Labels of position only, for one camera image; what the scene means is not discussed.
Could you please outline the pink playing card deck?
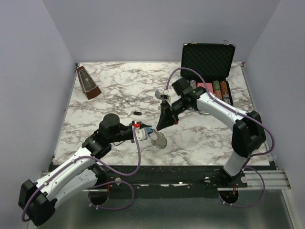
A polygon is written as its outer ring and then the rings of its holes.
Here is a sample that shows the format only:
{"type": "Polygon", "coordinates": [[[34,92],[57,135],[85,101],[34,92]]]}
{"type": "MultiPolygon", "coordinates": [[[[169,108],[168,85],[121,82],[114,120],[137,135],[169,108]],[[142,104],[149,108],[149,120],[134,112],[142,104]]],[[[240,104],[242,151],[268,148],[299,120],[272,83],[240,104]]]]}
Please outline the pink playing card deck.
{"type": "Polygon", "coordinates": [[[203,87],[203,88],[208,88],[209,91],[212,91],[213,90],[213,85],[212,83],[198,83],[197,84],[198,87],[203,87]]]}

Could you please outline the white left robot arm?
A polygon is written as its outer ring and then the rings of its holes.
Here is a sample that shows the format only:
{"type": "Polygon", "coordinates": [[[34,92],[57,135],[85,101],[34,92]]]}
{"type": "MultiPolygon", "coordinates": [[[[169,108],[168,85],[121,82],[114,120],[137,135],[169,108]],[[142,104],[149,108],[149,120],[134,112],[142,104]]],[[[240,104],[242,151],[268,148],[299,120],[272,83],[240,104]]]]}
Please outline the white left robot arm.
{"type": "Polygon", "coordinates": [[[63,201],[87,188],[102,188],[106,177],[101,174],[100,165],[121,176],[132,176],[140,169],[140,164],[131,173],[122,173],[101,158],[112,149],[112,143],[132,141],[140,150],[139,142],[147,140],[153,133],[151,126],[132,121],[129,125],[120,122],[116,114],[107,114],[96,131],[63,164],[35,182],[26,180],[20,188],[18,205],[22,209],[21,220],[31,221],[40,226],[55,213],[63,201]]]}

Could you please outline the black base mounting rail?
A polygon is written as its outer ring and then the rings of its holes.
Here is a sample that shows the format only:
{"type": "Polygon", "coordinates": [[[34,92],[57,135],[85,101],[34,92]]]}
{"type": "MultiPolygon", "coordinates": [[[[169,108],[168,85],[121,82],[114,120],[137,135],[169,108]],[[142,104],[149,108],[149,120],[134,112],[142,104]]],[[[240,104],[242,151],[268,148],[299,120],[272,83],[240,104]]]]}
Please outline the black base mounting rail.
{"type": "Polygon", "coordinates": [[[255,172],[245,169],[235,178],[225,181],[221,166],[142,166],[132,176],[122,176],[104,166],[93,165],[68,179],[65,186],[61,176],[53,180],[48,197],[65,201],[87,190],[96,196],[112,199],[135,198],[217,198],[235,203],[241,192],[290,189],[287,175],[282,170],[258,167],[255,172]]]}

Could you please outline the brown wooden metronome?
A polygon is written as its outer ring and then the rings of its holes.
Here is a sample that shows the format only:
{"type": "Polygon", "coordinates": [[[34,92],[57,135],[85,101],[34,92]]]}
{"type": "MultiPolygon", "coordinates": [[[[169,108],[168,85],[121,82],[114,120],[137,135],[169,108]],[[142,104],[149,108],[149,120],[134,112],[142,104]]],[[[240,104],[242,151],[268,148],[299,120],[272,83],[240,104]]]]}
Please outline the brown wooden metronome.
{"type": "Polygon", "coordinates": [[[88,100],[96,98],[102,93],[96,82],[92,79],[88,71],[83,66],[78,67],[76,71],[81,89],[88,100]]]}

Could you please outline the black poker chip case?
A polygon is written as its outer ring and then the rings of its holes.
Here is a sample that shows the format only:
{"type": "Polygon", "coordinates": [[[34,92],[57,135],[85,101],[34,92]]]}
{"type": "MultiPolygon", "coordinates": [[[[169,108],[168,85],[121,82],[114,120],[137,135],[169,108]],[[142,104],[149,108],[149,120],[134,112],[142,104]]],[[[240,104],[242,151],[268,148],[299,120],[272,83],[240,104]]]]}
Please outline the black poker chip case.
{"type": "Polygon", "coordinates": [[[185,43],[181,66],[198,72],[206,83],[226,82],[229,105],[233,105],[228,76],[236,46],[224,43],[185,43]]]}

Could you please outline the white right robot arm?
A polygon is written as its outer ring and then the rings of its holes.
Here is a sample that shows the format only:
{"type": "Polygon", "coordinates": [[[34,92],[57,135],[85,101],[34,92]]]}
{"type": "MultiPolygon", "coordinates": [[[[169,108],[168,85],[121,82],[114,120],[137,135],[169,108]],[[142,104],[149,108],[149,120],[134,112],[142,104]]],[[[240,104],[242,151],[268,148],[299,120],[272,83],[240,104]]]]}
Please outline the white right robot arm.
{"type": "Polygon", "coordinates": [[[224,172],[219,175],[219,181],[223,186],[230,187],[236,182],[236,175],[240,173],[252,152],[266,140],[260,115],[256,111],[249,113],[239,111],[209,94],[203,87],[192,88],[184,78],[177,80],[172,86],[180,97],[172,104],[168,102],[169,95],[160,91],[155,92],[155,97],[161,100],[157,130],[178,124],[179,114],[191,107],[198,111],[205,111],[224,123],[232,131],[233,152],[223,166],[224,172]]]}

